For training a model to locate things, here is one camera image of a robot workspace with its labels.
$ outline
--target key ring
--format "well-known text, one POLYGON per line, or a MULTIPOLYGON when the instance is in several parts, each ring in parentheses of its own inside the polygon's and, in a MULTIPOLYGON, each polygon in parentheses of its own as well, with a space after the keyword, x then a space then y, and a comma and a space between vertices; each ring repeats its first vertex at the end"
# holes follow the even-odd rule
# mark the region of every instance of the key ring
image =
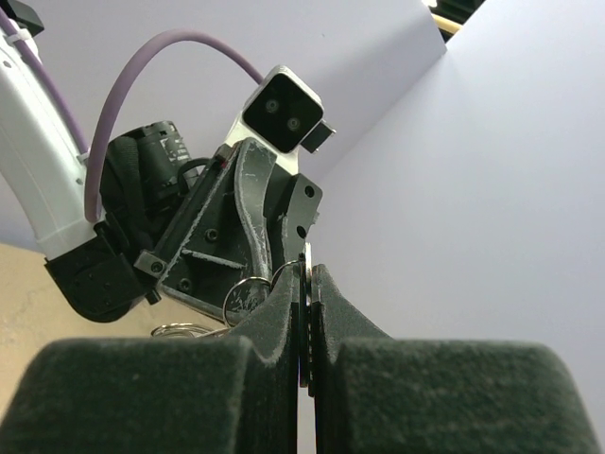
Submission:
POLYGON ((259 282, 259 283, 262 283, 264 286, 271 288, 271 281, 269 281, 268 279, 265 279, 264 277, 259 277, 259 276, 246 277, 246 278, 242 279, 241 281, 239 281, 237 284, 235 284, 233 287, 231 287, 229 289, 229 291, 227 292, 227 294, 225 295, 225 299, 223 301, 223 322, 225 323, 225 326, 228 328, 233 328, 235 326, 234 324, 230 324, 229 320, 227 320, 227 303, 229 303, 229 297, 233 294, 234 291, 237 290, 237 288, 243 286, 244 284, 246 284, 247 282, 250 282, 250 281, 259 282))
POLYGON ((273 277, 271 278, 271 287, 269 291, 273 291, 273 289, 275 288, 275 284, 277 283, 280 275, 282 274, 282 271, 284 270, 285 267, 288 267, 290 265, 294 265, 294 264, 301 264, 300 260, 290 260, 289 262, 285 262, 280 268, 277 269, 276 272, 273 273, 273 277))
POLYGON ((151 331, 152 338, 207 338, 222 336, 229 329, 211 329, 195 323, 171 323, 158 326, 151 331))

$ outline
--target gray wall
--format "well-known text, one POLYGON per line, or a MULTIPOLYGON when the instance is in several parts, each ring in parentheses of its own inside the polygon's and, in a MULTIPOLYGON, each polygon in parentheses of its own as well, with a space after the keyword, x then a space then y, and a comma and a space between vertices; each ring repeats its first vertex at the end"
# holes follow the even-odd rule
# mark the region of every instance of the gray wall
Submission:
POLYGON ((605 439, 605 4, 490 0, 322 182, 316 261, 395 337, 544 342, 605 439))

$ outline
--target scratched surface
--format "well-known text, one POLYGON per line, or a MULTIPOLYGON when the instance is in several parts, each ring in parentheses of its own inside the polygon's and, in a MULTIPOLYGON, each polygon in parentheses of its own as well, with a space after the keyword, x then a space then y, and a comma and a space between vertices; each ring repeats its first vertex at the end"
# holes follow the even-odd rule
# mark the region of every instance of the scratched surface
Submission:
POLYGON ((73 337, 136 337, 165 323, 222 327, 179 303, 141 303, 115 323, 81 318, 63 299, 38 253, 0 244, 0 415, 27 364, 49 342, 73 337))

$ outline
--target white wall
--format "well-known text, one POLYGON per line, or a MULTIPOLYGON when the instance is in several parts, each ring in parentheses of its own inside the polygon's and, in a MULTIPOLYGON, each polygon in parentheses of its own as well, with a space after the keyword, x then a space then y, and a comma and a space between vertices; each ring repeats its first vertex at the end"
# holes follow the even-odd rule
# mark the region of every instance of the white wall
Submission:
MULTIPOLYGON (((320 94, 338 135, 304 154, 320 175, 444 52, 420 0, 27 0, 43 19, 41 57, 89 139, 115 78, 156 33, 192 27, 238 49, 263 73, 290 66, 320 94)), ((214 153, 253 82, 224 56, 198 44, 166 49, 135 83, 115 134, 172 119, 192 154, 214 153)), ((0 241, 35 248, 23 210, 0 179, 0 241)))
POLYGON ((316 261, 398 338, 544 342, 605 439, 605 4, 489 0, 324 179, 316 261))

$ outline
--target purple cable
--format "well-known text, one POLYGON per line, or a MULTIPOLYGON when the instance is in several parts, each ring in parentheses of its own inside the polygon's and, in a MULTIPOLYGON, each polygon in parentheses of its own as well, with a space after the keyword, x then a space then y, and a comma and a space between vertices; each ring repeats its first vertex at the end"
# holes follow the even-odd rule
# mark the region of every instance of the purple cable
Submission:
POLYGON ((115 80, 96 124, 84 186, 84 214, 90 222, 97 222, 99 218, 101 208, 99 187, 107 146, 113 125, 130 87, 153 57, 169 45, 183 41, 209 45, 235 61, 257 83, 262 82, 263 76, 243 56, 222 41, 205 33, 195 30, 168 30, 151 38, 132 56, 115 80))
MULTIPOLYGON (((8 36, 16 35, 18 31, 2 8, 0 8, 0 28, 2 28, 2 30, 8 36)), ((69 111, 69 107, 67 107, 67 102, 65 102, 65 99, 63 99, 63 97, 59 93, 57 86, 50 78, 43 65, 40 63, 36 55, 32 52, 32 50, 29 48, 25 41, 17 40, 14 42, 14 46, 23 57, 24 62, 31 68, 31 71, 34 73, 38 81, 42 84, 43 88, 54 101, 55 107, 57 108, 60 116, 65 122, 67 130, 71 132, 79 152, 87 152, 88 146, 86 145, 86 139, 84 138, 82 130, 78 126, 78 122, 76 121, 72 113, 69 111)))

